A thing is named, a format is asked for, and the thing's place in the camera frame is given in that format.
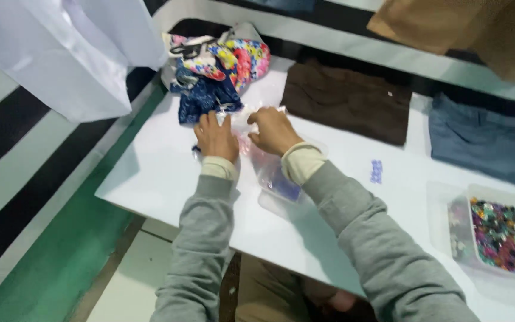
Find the hand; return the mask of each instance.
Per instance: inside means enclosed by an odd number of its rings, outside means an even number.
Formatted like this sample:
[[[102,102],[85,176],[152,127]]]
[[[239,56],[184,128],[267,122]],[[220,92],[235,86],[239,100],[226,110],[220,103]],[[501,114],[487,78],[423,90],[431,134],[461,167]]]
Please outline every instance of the hand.
[[[198,147],[205,157],[223,157],[235,164],[240,154],[238,138],[232,134],[232,120],[226,116],[222,126],[218,124],[216,112],[200,116],[200,122],[194,126],[198,138]]]
[[[248,124],[257,123],[259,134],[248,137],[260,149],[282,157],[287,150],[303,139],[295,133],[290,121],[283,112],[273,107],[261,108],[248,118]]]

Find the white table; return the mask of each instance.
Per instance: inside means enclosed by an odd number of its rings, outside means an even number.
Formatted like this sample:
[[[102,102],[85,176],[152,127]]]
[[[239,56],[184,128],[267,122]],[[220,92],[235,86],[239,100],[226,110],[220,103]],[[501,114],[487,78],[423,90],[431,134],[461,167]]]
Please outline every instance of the white table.
[[[252,83],[242,96],[244,103],[279,104],[286,71],[292,64],[293,61],[273,57],[269,73]],[[196,137],[191,128],[178,124],[179,101],[177,95],[166,95],[97,190],[97,197],[178,226],[182,206],[193,194],[200,172],[200,164],[190,151]],[[413,96],[404,148],[296,117],[290,119],[297,132],[323,142],[331,161],[345,174],[359,180],[387,203],[389,215],[452,274],[480,319],[515,320],[515,303],[507,305],[497,300],[497,292],[505,292],[506,288],[483,284],[452,260],[446,251],[447,243],[438,237],[442,234],[435,232],[441,224],[436,223],[438,216],[434,216],[435,212],[446,211],[446,200],[454,191],[463,191],[470,183],[511,193],[515,193],[515,186],[432,160],[426,116],[429,101],[427,97]],[[381,185],[370,183],[373,159],[383,163]],[[309,211],[290,221],[260,207],[261,190],[254,169],[249,159],[242,157],[240,161],[239,196],[234,204],[235,229],[230,246],[362,293],[355,270],[338,249],[333,232],[323,220]],[[429,227],[434,232],[432,237]]]

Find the green floor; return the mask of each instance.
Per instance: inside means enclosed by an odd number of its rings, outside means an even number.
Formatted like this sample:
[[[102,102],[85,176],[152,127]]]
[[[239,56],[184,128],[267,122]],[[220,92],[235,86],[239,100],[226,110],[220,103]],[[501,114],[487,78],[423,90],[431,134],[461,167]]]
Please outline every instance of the green floor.
[[[133,214],[94,192],[164,97],[158,87],[129,127],[0,286],[0,321],[68,320]]]

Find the gray sweatshirt sleeve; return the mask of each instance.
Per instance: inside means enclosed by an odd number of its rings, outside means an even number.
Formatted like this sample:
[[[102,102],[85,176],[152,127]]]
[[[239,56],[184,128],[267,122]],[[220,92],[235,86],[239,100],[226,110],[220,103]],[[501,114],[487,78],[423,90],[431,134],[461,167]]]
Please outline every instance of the gray sweatshirt sleeve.
[[[172,264],[151,322],[218,321],[219,291],[233,230],[233,181],[200,175],[180,215]]]
[[[380,321],[478,321],[450,274],[359,182],[327,161],[303,189],[335,231]]]

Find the white shopping bag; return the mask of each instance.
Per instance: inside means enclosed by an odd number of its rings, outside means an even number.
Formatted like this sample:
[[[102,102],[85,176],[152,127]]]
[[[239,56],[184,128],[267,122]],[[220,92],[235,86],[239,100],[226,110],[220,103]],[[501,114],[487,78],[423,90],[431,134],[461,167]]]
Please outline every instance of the white shopping bag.
[[[142,0],[0,0],[0,68],[70,121],[122,116],[128,67],[165,61],[150,19]]]

